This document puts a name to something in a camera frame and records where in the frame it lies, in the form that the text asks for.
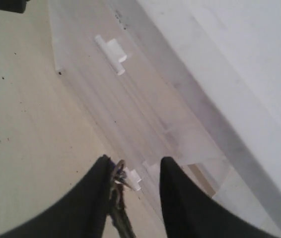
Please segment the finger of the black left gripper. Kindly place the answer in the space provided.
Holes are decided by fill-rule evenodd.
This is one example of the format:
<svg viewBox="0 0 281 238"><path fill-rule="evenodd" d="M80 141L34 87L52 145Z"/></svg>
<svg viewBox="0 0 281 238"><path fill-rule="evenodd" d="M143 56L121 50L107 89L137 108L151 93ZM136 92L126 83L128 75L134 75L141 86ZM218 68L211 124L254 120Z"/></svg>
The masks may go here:
<svg viewBox="0 0 281 238"><path fill-rule="evenodd" d="M0 10L23 14L28 0L0 0Z"/></svg>

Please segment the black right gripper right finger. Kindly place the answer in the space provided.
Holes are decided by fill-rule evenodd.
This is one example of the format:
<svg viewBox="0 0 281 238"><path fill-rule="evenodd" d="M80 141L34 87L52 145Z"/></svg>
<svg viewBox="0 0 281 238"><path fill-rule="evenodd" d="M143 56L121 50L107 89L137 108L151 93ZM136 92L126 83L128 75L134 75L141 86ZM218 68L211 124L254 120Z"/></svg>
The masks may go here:
<svg viewBox="0 0 281 238"><path fill-rule="evenodd" d="M206 195L173 157L160 161L160 203L169 238L273 238Z"/></svg>

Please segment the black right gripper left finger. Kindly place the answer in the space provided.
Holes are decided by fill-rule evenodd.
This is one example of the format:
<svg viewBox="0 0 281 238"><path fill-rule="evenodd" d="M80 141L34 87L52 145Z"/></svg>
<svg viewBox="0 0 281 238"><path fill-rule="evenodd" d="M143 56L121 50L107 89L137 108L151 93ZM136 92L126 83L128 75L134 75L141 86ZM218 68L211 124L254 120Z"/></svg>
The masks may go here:
<svg viewBox="0 0 281 238"><path fill-rule="evenodd" d="M1 238L100 238L109 208L110 158L99 157L59 201Z"/></svg>

